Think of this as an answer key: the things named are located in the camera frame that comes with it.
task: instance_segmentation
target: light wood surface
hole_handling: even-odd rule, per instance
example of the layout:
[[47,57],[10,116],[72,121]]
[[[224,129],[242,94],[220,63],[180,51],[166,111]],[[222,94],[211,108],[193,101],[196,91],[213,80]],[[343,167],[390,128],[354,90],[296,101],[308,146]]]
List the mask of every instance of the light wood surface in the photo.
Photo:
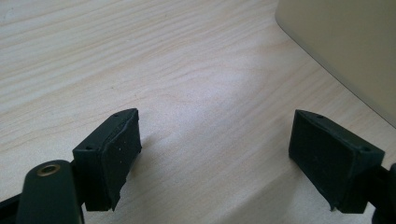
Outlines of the light wood surface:
[[330,206],[288,157],[294,110],[396,161],[396,130],[276,24],[276,0],[0,2],[0,200],[112,113],[142,153],[115,212],[87,223],[371,223]]

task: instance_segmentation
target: small hole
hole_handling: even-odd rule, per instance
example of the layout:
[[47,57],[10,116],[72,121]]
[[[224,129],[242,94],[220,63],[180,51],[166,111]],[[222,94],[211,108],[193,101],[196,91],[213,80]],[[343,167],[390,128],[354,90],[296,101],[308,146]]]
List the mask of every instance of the small hole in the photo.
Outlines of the small hole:
[[87,145],[87,146],[85,147],[85,149],[91,150],[91,149],[93,149],[94,147],[95,147],[94,144],[90,144],[90,145]]
[[362,151],[370,151],[371,149],[368,148],[368,147],[362,147],[361,150],[362,150]]

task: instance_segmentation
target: metal grommet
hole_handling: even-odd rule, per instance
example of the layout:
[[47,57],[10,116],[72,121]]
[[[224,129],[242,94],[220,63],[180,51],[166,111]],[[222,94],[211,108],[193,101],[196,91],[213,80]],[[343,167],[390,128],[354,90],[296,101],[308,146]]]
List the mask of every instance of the metal grommet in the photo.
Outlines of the metal grommet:
[[53,175],[56,172],[58,172],[60,169],[61,169],[61,166],[58,164],[46,165],[46,166],[41,167],[40,169],[37,170],[37,175],[39,175],[39,176]]

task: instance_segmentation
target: wood grain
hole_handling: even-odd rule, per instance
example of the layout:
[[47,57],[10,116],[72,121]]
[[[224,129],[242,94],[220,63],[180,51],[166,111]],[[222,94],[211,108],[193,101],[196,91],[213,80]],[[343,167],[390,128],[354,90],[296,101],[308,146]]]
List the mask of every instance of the wood grain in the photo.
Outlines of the wood grain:
[[288,157],[294,110],[396,161],[396,130],[276,24],[276,0],[0,2],[0,200],[109,115],[142,153],[115,212],[87,223],[371,223],[330,206]]

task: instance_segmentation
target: black plastic piece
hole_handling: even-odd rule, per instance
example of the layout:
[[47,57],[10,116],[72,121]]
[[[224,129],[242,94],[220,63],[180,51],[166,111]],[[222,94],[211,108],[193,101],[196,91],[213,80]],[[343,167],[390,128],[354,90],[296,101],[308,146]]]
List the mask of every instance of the black plastic piece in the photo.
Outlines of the black plastic piece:
[[88,211],[115,209],[141,151],[137,109],[112,115],[75,149],[76,178]]
[[396,223],[396,164],[387,171],[381,167],[369,183],[366,195],[376,207],[374,224]]
[[385,152],[321,115],[296,110],[289,154],[331,209],[363,213]]
[[49,161],[32,169],[23,184],[17,223],[83,223],[72,168]]
[[15,224],[20,197],[21,195],[18,194],[0,202],[0,224]]

